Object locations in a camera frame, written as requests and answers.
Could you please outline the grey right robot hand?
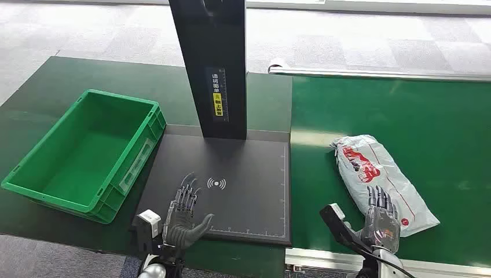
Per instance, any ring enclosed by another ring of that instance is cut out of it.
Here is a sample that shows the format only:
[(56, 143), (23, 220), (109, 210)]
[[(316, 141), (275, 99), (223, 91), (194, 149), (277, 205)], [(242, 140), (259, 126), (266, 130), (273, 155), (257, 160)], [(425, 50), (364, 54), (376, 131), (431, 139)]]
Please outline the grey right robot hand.
[(367, 186), (368, 209), (360, 239), (368, 246), (380, 246), (396, 253), (400, 245), (401, 225), (391, 196), (379, 186)]

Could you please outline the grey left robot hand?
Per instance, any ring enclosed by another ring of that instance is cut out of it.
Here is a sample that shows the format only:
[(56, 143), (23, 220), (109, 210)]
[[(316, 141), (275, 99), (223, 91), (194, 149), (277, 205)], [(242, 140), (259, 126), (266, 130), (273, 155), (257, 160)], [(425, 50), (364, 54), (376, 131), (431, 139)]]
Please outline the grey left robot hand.
[(162, 232), (164, 244), (185, 250), (210, 230), (214, 214), (207, 214), (199, 224), (193, 223), (199, 190), (195, 174), (187, 174), (169, 204)]

